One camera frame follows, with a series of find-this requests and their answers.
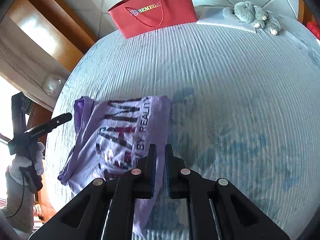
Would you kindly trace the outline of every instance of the shirt sleeve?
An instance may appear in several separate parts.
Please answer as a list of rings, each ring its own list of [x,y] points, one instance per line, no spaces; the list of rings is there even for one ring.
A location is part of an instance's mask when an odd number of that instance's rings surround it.
[[[7,205],[2,208],[5,216],[14,214],[20,206],[23,186],[19,185],[10,176],[9,171],[5,173],[7,181]],[[12,218],[7,218],[13,228],[27,234],[32,233],[33,229],[33,205],[35,199],[28,186],[25,186],[22,207]]]

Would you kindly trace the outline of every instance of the red paper bag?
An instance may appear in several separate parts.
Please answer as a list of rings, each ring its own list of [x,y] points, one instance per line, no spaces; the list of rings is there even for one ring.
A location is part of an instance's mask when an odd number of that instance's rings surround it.
[[[155,29],[197,21],[192,0],[123,0],[108,12],[127,39]]]
[[[308,22],[307,28],[314,36],[316,36],[317,39],[320,39],[320,28],[318,27],[317,23],[314,24],[313,22]]]

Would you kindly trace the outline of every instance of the white bedsheet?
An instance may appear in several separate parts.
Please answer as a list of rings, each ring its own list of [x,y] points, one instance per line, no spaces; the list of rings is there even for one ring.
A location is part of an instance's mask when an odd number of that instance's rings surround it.
[[[172,97],[175,155],[206,178],[229,179],[296,239],[320,203],[320,47],[298,22],[282,21],[295,36],[197,24],[128,40],[116,31],[79,62],[53,116],[73,114],[84,95]],[[72,198],[57,176],[74,142],[73,120],[48,135],[46,178],[56,210]],[[147,239],[187,239],[184,202],[164,203],[164,193]]]

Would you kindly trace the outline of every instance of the gray stuffed animal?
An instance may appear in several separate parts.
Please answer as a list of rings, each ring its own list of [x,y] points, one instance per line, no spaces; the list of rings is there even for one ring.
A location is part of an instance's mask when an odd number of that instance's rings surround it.
[[[235,5],[233,14],[241,21],[252,23],[255,28],[267,28],[272,35],[277,35],[281,26],[276,16],[252,2],[239,2]]]

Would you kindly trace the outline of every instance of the gloved hand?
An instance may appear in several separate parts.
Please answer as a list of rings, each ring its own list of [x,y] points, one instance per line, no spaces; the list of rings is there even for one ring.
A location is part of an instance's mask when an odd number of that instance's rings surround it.
[[[44,173],[44,167],[42,163],[44,145],[41,142],[38,142],[29,147],[31,151],[36,152],[36,162],[35,162],[35,170],[37,171],[37,175],[42,175]],[[26,157],[16,155],[12,160],[12,164],[9,166],[9,173],[11,177],[20,185],[23,185],[22,182],[22,173],[19,170],[20,167],[27,168],[32,165],[32,161],[28,160]],[[28,186],[29,184],[24,179],[24,185]]]

